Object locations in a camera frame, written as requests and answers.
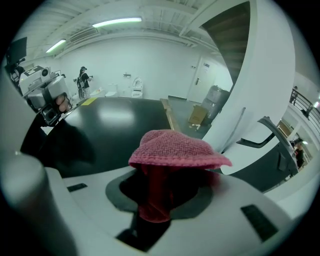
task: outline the black railing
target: black railing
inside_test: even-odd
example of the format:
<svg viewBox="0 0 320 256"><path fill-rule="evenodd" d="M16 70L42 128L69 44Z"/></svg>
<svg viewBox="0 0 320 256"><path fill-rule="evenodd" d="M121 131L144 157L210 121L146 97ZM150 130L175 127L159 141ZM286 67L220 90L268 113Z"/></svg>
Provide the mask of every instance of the black railing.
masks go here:
<svg viewBox="0 0 320 256"><path fill-rule="evenodd" d="M306 97L292 89L290 103L299 109L320 134L320 111Z"/></svg>

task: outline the door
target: door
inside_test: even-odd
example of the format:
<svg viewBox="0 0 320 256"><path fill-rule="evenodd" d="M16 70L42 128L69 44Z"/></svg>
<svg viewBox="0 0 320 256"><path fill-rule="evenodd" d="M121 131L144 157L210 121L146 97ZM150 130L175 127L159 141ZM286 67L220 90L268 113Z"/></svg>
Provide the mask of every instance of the door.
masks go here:
<svg viewBox="0 0 320 256"><path fill-rule="evenodd" d="M192 102L202 103L210 87L214 85L216 65L210 60L201 58L195 74L187 99Z"/></svg>

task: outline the yellow tape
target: yellow tape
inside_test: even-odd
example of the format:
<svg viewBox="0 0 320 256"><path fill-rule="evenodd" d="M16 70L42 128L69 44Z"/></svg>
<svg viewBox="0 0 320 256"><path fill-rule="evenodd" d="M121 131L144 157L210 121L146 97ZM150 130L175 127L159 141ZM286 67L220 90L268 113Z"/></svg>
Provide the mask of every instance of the yellow tape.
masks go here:
<svg viewBox="0 0 320 256"><path fill-rule="evenodd" d="M88 106L90 105L92 102L94 102L97 98L88 98L84 103L82 103L81 106Z"/></svg>

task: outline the hand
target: hand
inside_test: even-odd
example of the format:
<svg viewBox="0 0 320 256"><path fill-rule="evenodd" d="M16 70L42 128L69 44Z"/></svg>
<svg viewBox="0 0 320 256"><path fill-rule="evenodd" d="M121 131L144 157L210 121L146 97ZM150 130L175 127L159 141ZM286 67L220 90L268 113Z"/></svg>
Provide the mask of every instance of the hand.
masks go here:
<svg viewBox="0 0 320 256"><path fill-rule="evenodd" d="M62 113L63 112L68 112L71 109L70 104L69 104L69 100L65 96L65 94L59 95L55 99L55 103L59 106L59 111L62 112Z"/></svg>

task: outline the pink towel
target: pink towel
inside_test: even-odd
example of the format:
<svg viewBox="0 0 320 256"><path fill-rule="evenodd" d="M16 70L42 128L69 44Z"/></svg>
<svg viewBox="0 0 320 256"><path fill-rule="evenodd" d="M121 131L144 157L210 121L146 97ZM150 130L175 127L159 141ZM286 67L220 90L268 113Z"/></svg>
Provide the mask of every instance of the pink towel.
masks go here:
<svg viewBox="0 0 320 256"><path fill-rule="evenodd" d="M167 184L170 173L180 169L218 169L222 165L231 166L229 159L214 152L208 143L190 138L173 130L152 130L147 132L140 147L129 159L132 167L140 169L148 177L148 195L145 203L138 206L141 218L153 223L170 219L174 203L172 188ZM217 182L217 175L205 171L210 186Z"/></svg>

